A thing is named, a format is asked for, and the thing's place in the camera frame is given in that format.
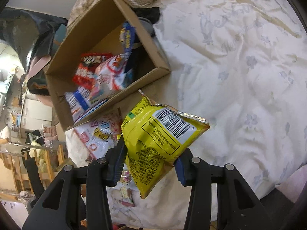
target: silver bolt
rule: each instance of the silver bolt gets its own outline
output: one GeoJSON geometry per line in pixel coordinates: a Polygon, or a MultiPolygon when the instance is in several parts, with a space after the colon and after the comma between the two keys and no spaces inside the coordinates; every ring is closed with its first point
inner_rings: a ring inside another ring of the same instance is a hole
{"type": "Polygon", "coordinates": [[[100,164],[103,164],[103,163],[106,162],[106,159],[105,159],[104,157],[102,157],[102,158],[99,158],[99,159],[97,160],[97,162],[100,163],[100,164]]]}
{"type": "Polygon", "coordinates": [[[64,170],[65,171],[71,171],[73,169],[73,167],[71,166],[71,165],[66,165],[65,167],[64,167],[64,170]]]}
{"type": "Polygon", "coordinates": [[[201,160],[199,159],[199,157],[192,157],[192,162],[193,163],[200,163],[201,160]]]}
{"type": "Polygon", "coordinates": [[[234,166],[232,164],[227,164],[226,169],[228,170],[234,170],[234,166]]]}

